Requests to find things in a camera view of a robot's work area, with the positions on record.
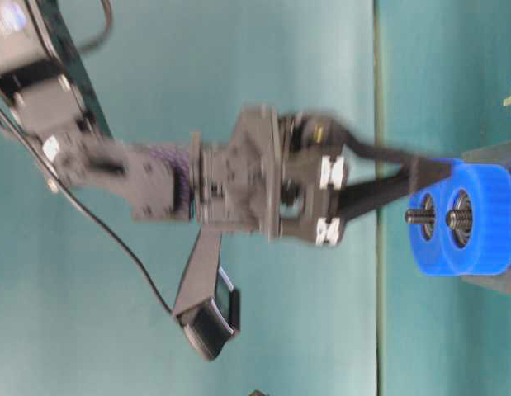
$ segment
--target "blue wheel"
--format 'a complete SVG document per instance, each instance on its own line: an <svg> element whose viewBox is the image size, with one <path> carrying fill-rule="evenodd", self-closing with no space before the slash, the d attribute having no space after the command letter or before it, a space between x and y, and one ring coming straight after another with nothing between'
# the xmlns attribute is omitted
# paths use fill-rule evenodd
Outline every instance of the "blue wheel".
<svg viewBox="0 0 511 396"><path fill-rule="evenodd" d="M442 189L442 254L458 275L497 275L511 265L511 175L500 165L459 163Z"/></svg>
<svg viewBox="0 0 511 396"><path fill-rule="evenodd" d="M409 198L409 207L417 210L433 209L433 224L410 225L409 240L414 259L421 272L427 276L455 276L442 251L440 219L446 212L441 204L442 191L446 181L413 194Z"/></svg>

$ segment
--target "threaded bolt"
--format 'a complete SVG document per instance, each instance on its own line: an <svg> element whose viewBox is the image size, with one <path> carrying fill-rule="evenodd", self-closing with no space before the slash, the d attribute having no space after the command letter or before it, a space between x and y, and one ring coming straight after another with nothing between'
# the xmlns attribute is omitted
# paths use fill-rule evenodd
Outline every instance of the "threaded bolt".
<svg viewBox="0 0 511 396"><path fill-rule="evenodd" d="M469 230L473 223L471 210L450 210L446 215L447 226L455 230Z"/></svg>
<svg viewBox="0 0 511 396"><path fill-rule="evenodd" d="M434 224L435 211L433 209L407 209L405 223L414 225Z"/></svg>

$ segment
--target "screw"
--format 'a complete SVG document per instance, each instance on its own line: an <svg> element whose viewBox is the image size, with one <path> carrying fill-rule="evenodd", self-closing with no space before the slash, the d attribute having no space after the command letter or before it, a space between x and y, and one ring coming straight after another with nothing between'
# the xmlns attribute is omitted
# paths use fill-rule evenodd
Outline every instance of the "screw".
<svg viewBox="0 0 511 396"><path fill-rule="evenodd" d="M471 210L450 210L446 215L446 224L452 230L469 230L473 222Z"/></svg>
<svg viewBox="0 0 511 396"><path fill-rule="evenodd" d="M408 209L405 212L405 222L407 224L434 224L435 211L432 209Z"/></svg>

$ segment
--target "bolt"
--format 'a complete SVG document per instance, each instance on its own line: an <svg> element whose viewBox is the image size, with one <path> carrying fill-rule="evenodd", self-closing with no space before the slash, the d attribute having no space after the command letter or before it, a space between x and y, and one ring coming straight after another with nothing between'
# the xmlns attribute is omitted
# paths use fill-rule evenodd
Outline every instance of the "bolt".
<svg viewBox="0 0 511 396"><path fill-rule="evenodd" d="M450 210L446 215L446 224L452 230L469 230L473 222L471 210Z"/></svg>
<svg viewBox="0 0 511 396"><path fill-rule="evenodd" d="M408 209L405 212L407 224L434 224L435 211L433 209Z"/></svg>

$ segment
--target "white label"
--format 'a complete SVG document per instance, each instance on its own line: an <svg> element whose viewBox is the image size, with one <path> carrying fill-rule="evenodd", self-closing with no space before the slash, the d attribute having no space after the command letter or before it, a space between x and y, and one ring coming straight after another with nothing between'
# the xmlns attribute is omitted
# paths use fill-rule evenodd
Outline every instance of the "white label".
<svg viewBox="0 0 511 396"><path fill-rule="evenodd" d="M321 178L319 179L319 188L326 190L329 184L334 186L335 190L341 190L345 182L345 158L339 156L335 163L330 162L330 157L324 155L321 158Z"/></svg>
<svg viewBox="0 0 511 396"><path fill-rule="evenodd" d="M60 152L59 142L54 136L52 136L45 141L44 145L42 146L42 151L52 163L55 160L55 157L57 157L57 154Z"/></svg>
<svg viewBox="0 0 511 396"><path fill-rule="evenodd" d="M336 246L339 240L339 225L340 219L332 219L330 223L327 223L326 218L318 219L316 244L321 246L330 243Z"/></svg>

